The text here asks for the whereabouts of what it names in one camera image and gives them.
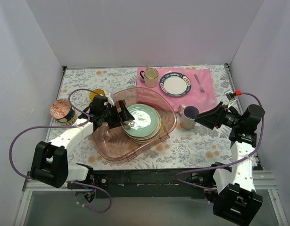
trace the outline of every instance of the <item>floral tablecloth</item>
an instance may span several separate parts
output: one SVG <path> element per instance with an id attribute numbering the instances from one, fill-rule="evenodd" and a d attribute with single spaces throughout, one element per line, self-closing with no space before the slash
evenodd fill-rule
<path id="1" fill-rule="evenodd" d="M 223 100 L 227 103 L 224 93 L 232 88 L 223 65 L 174 68 L 210 69 L 217 102 Z M 136 87 L 136 76 L 137 67 L 67 69 L 61 84 L 59 98 L 68 98 L 69 93 L 77 88 L 103 89 L 109 93 L 119 92 L 123 89 Z M 84 109 L 90 102 L 89 93 L 87 91 L 77 92 L 73 95 L 72 102 L 78 108 Z M 49 140 L 63 132 L 64 129 L 49 130 Z M 232 161 L 229 133 L 230 129 L 225 126 L 217 130 L 210 130 L 196 124 L 194 129 L 185 130 L 177 123 L 167 141 L 124 164 L 116 164 L 102 158 L 88 137 L 69 154 L 68 161 L 84 163 L 95 170 L 208 167 L 216 161 L 222 163 Z"/>

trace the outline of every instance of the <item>white wall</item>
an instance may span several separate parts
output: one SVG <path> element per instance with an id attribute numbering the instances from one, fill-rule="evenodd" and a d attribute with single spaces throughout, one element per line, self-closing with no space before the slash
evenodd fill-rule
<path id="1" fill-rule="evenodd" d="M 68 67 L 230 63 L 263 0 L 27 0 Z"/>
<path id="2" fill-rule="evenodd" d="M 256 94 L 266 111 L 258 151 L 272 170 L 290 223 L 290 0 L 265 0 L 232 62 L 237 89 Z M 243 108 L 254 103 L 241 98 Z"/>
<path id="3" fill-rule="evenodd" d="M 62 67 L 25 0 L 0 0 L 0 226 L 15 222 L 24 179 L 8 161 L 10 142 L 25 128 L 47 125 Z M 30 170 L 35 145 L 47 130 L 29 132 L 15 144 L 18 169 Z"/>

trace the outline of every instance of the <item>stack of plates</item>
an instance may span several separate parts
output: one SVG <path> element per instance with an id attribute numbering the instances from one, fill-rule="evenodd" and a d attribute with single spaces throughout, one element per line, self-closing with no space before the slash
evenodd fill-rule
<path id="1" fill-rule="evenodd" d="M 163 134 L 164 124 L 154 108 L 148 105 L 136 104 L 127 109 L 135 120 L 130 126 L 122 126 L 124 132 L 135 143 L 144 145 Z"/>

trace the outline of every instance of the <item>beige mug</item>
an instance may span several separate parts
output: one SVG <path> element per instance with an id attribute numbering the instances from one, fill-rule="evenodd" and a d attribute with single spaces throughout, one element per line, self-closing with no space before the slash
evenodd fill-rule
<path id="1" fill-rule="evenodd" d="M 141 82 L 145 82 L 145 85 L 149 88 L 157 86 L 158 82 L 158 71 L 153 68 L 149 68 L 145 71 L 140 72 Z"/>
<path id="2" fill-rule="evenodd" d="M 194 106 L 180 105 L 178 113 L 181 115 L 180 125 L 185 129 L 192 129 L 195 126 L 195 119 L 199 115 L 199 110 Z"/>

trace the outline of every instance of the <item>fork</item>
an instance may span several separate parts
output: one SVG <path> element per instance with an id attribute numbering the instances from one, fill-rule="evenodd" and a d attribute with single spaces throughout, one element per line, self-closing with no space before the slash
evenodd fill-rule
<path id="1" fill-rule="evenodd" d="M 199 84 L 199 90 L 200 90 L 200 92 L 204 93 L 205 91 L 204 91 L 204 89 L 202 88 L 202 86 L 201 86 L 201 84 L 200 84 L 200 81 L 199 81 L 197 75 L 194 75 L 194 77 L 196 78 L 196 80 L 197 80 L 197 82 L 198 82 L 198 84 Z"/>

